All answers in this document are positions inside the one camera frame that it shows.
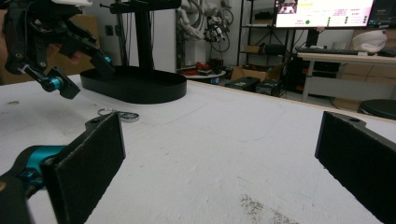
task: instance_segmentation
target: black pole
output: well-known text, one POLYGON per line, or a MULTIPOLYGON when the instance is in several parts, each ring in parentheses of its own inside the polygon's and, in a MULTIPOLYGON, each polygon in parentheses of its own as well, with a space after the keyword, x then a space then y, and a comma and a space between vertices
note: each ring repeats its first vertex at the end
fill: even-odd
POLYGON ((137 53, 139 57, 139 67, 153 70, 151 32, 149 11, 137 10, 134 13, 136 25, 137 53))

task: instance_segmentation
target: white tabletop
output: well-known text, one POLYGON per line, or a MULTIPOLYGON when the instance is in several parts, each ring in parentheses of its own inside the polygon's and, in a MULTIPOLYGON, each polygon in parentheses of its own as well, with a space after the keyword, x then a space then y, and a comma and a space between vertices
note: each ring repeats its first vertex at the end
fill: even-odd
POLYGON ((360 56, 360 55, 343 55, 343 54, 318 54, 318 53, 298 53, 297 56, 299 58, 303 58, 304 60, 308 60, 308 61, 396 66, 395 57, 360 56))
MULTIPOLYGON (((160 105, 0 87, 0 174, 29 146, 67 145, 103 107, 141 119, 122 123, 126 159, 88 223, 379 223, 314 157, 324 108, 196 82, 160 105)), ((354 115, 396 141, 395 122, 354 115)), ((56 223, 46 191, 29 204, 56 223)))

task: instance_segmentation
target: black oval base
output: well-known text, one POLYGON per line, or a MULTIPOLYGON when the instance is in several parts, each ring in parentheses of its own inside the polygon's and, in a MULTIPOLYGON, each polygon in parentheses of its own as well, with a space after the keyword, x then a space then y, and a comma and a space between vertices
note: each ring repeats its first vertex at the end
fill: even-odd
POLYGON ((161 104, 182 98, 187 79, 182 75, 135 66, 115 66, 111 78, 96 69, 81 72, 82 87, 132 104, 161 104))

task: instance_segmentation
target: red object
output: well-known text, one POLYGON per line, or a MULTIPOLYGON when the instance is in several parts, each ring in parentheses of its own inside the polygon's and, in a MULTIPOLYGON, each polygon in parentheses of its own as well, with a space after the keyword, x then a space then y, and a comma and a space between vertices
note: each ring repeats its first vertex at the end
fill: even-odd
POLYGON ((181 74, 183 74, 185 76, 195 76, 195 75, 198 75, 198 70, 196 70, 196 69, 183 70, 183 71, 181 71, 181 74))
POLYGON ((195 67, 198 70, 210 70, 210 65, 208 63, 198 62, 198 63, 195 64, 195 67))

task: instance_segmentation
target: keyboard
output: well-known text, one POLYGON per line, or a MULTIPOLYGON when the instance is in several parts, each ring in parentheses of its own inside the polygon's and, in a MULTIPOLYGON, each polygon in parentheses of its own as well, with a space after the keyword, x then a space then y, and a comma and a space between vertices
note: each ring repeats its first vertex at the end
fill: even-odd
POLYGON ((321 53, 321 54, 344 54, 344 55, 358 55, 367 53, 368 55, 373 55, 373 53, 365 52, 362 50, 354 50, 354 49, 310 49, 310 48, 302 48, 296 47, 297 52, 300 53, 321 53))

